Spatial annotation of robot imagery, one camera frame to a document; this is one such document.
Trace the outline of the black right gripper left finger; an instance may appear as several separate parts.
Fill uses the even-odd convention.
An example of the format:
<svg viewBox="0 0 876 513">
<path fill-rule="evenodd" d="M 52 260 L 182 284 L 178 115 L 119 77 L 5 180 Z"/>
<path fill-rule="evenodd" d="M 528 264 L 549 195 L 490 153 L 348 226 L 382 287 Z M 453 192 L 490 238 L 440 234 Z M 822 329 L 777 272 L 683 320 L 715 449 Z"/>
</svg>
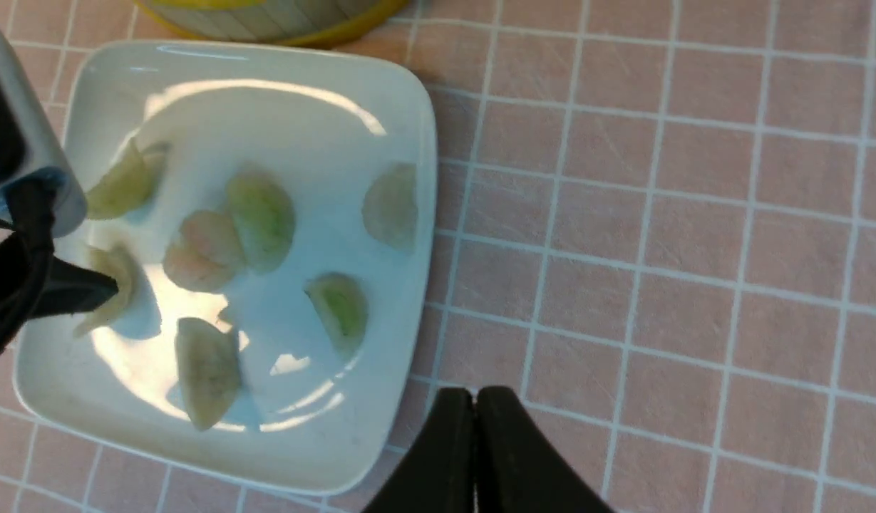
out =
<svg viewBox="0 0 876 513">
<path fill-rule="evenodd" d="M 442 388 L 421 431 L 366 512 L 473 512 L 475 409 L 464 388 Z"/>
</svg>

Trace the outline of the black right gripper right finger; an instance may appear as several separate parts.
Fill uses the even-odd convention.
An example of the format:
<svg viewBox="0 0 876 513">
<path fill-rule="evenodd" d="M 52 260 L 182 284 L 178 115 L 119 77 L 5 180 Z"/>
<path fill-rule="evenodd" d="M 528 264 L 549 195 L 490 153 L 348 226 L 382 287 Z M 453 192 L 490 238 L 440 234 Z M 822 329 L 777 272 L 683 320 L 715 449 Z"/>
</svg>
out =
<svg viewBox="0 0 876 513">
<path fill-rule="evenodd" d="M 611 512 L 533 422 L 512 389 L 477 394 L 480 512 Z"/>
</svg>

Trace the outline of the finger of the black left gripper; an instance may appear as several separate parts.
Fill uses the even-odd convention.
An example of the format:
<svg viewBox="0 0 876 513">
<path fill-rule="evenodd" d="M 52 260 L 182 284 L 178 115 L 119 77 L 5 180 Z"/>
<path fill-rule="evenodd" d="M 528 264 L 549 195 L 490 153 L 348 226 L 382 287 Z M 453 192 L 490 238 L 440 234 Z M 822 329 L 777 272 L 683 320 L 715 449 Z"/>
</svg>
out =
<svg viewBox="0 0 876 513">
<path fill-rule="evenodd" d="M 27 318 L 91 313 L 119 292 L 118 282 L 113 277 L 55 256 L 30 257 L 25 274 Z"/>
</svg>

